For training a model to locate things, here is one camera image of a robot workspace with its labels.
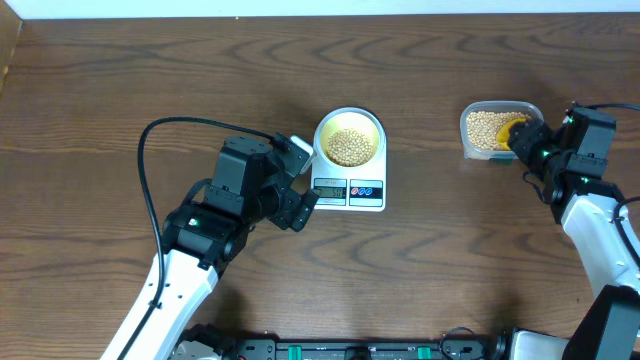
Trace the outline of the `yellow measuring scoop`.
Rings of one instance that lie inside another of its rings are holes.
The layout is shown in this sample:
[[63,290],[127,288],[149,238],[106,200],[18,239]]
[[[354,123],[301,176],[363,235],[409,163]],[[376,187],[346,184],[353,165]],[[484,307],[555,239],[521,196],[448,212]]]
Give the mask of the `yellow measuring scoop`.
[[508,145],[508,141],[510,138],[510,131],[516,125],[526,124],[528,122],[527,118],[517,118],[509,121],[504,126],[502,126],[495,136],[496,143],[500,146],[501,150],[510,150]]

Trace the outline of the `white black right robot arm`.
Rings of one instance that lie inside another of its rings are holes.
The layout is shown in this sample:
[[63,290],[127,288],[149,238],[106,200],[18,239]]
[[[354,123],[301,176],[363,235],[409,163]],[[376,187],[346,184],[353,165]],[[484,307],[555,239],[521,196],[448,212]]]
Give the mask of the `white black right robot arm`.
[[603,180],[616,134],[609,105],[572,105],[562,126],[517,119],[496,140],[542,182],[537,194],[578,251],[595,300],[569,339],[516,330],[511,359],[636,359],[639,240],[631,199]]

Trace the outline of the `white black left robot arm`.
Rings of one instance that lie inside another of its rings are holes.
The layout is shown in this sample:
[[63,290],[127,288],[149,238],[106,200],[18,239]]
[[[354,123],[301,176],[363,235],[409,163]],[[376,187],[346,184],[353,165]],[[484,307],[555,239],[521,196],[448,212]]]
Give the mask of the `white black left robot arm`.
[[314,156],[297,136],[278,134],[268,143],[227,138],[213,177],[197,182],[167,216],[161,251],[104,358],[168,358],[259,221],[301,231],[319,196],[313,190],[299,194],[291,185]]

